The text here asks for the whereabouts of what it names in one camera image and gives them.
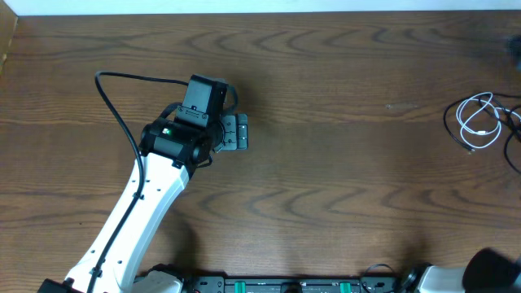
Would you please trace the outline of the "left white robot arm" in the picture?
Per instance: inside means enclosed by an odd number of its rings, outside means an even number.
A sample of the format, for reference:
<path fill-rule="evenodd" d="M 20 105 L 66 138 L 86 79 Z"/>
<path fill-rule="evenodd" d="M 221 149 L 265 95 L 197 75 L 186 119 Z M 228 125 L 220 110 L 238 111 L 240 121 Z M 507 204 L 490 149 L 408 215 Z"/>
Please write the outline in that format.
<path fill-rule="evenodd" d="M 135 155 L 128 183 L 89 250 L 62 282 L 46 279 L 40 292 L 180 292 L 183 281 L 152 270 L 137 279 L 142 258 L 174 200 L 198 168 L 219 151 L 248 147 L 247 115 L 236 111 L 236 89 L 225 80 L 194 75 L 185 98 L 168 105 L 135 141 L 113 115 Z"/>

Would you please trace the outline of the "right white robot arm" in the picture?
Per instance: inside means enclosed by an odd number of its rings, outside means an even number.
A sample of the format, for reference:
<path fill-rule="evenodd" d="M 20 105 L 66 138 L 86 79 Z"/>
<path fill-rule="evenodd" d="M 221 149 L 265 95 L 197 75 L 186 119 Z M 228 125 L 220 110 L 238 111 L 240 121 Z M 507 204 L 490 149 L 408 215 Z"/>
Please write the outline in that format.
<path fill-rule="evenodd" d="M 402 278 L 398 292 L 520 293 L 520 261 L 492 248 L 478 251 L 465 267 L 430 263 L 414 267 Z"/>

